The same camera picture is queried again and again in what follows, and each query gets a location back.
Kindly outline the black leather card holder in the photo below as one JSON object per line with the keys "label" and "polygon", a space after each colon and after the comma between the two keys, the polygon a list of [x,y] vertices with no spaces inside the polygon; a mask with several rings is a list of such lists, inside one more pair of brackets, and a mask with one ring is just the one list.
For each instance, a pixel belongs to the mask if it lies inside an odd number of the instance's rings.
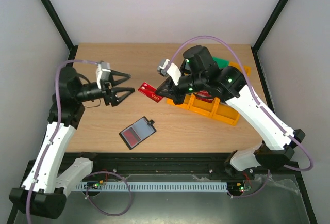
{"label": "black leather card holder", "polygon": [[[133,124],[129,125],[128,127],[126,127],[125,129],[123,129],[122,131],[119,132],[119,136],[121,137],[121,139],[123,140],[123,142],[126,144],[126,146],[132,150],[134,149],[136,146],[138,146],[140,143],[142,143],[143,141],[145,141],[146,139],[148,139],[150,136],[152,136],[154,133],[157,132],[157,130],[154,127],[154,120],[149,120],[146,116],[143,116],[142,118],[140,118],[139,120],[137,120],[136,122],[134,122]],[[134,147],[130,147],[128,145],[128,143],[125,141],[122,133],[128,129],[132,127],[134,129],[134,131],[139,135],[139,137],[141,138],[141,141]]]}

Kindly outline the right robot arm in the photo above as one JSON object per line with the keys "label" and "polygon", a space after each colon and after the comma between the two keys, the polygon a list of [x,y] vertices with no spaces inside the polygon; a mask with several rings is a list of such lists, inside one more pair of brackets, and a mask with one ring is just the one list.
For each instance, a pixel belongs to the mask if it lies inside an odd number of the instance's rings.
{"label": "right robot arm", "polygon": [[186,95],[207,91],[236,110],[262,138],[257,146],[230,154],[224,163],[226,175],[234,179],[253,167],[269,170],[287,167],[305,133],[284,124],[249,88],[243,72],[233,66],[219,68],[207,47],[191,47],[183,53],[183,58],[181,67],[168,59],[159,63],[157,71],[166,80],[156,89],[156,94],[179,105]]}

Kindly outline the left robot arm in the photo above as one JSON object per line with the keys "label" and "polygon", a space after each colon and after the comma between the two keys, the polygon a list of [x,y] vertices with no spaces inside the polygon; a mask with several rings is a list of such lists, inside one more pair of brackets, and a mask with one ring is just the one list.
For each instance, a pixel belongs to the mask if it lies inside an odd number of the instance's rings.
{"label": "left robot arm", "polygon": [[134,92],[134,88],[119,87],[131,76],[110,69],[107,63],[97,65],[96,81],[83,84],[80,77],[73,67],[57,71],[41,149],[22,185],[10,192],[10,201],[28,218],[36,215],[57,219],[69,194],[92,172],[93,161],[79,157],[59,173],[65,151],[85,112],[84,102],[104,100],[105,105],[117,106]]}

